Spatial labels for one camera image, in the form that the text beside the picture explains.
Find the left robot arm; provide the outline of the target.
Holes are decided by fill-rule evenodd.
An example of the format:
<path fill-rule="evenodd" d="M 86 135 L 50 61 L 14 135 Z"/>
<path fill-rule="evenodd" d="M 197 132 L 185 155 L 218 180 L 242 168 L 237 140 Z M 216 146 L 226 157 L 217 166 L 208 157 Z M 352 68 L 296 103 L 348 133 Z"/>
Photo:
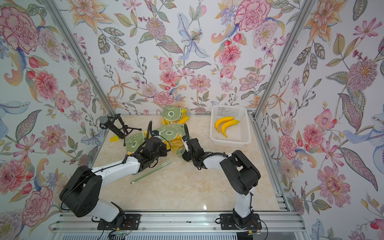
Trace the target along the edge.
<path fill-rule="evenodd" d="M 145 141 L 133 154 L 104 167 L 77 168 L 60 193 L 62 204 L 78 218 L 99 218 L 114 225 L 115 229 L 123 226 L 126 222 L 125 211 L 112 202 L 100 199 L 100 191 L 116 180 L 150 168 L 160 157 L 167 156 L 170 150 L 161 139 L 152 135 L 152 123 L 149 122 Z"/>

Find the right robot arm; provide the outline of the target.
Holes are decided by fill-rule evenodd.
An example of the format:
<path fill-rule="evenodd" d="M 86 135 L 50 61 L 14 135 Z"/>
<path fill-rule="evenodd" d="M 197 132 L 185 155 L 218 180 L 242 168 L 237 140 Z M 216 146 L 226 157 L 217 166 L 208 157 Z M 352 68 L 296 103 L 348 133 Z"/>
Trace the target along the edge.
<path fill-rule="evenodd" d="M 184 131 L 182 140 L 186 151 L 183 153 L 183 159 L 192 162 L 198 170 L 221 170 L 237 193 L 233 209 L 234 218 L 243 225 L 249 222 L 253 215 L 252 197 L 261 179 L 260 171 L 242 151 L 236 150 L 231 154 L 206 152 L 198 139 L 190 137 L 187 124 L 184 124 Z"/>

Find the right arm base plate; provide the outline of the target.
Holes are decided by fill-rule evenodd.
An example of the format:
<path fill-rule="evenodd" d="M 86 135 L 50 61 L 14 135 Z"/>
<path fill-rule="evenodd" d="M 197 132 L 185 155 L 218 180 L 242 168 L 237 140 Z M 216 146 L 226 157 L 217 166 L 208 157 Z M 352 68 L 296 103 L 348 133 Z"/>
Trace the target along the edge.
<path fill-rule="evenodd" d="M 232 214 L 220 214 L 215 222 L 220 224 L 222 230 L 258 231 L 263 228 L 259 215 L 253 210 L 244 218 L 234 210 Z"/>

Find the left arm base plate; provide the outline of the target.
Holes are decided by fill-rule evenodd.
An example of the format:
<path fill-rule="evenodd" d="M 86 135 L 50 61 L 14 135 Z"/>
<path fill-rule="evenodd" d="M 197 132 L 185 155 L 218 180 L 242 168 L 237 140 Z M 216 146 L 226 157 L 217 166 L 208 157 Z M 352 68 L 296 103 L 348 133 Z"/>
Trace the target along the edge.
<path fill-rule="evenodd" d="M 99 220 L 97 230 L 111 230 L 111 231 L 130 231 L 138 230 L 141 220 L 140 214 L 118 214 L 117 218 L 112 222 Z"/>

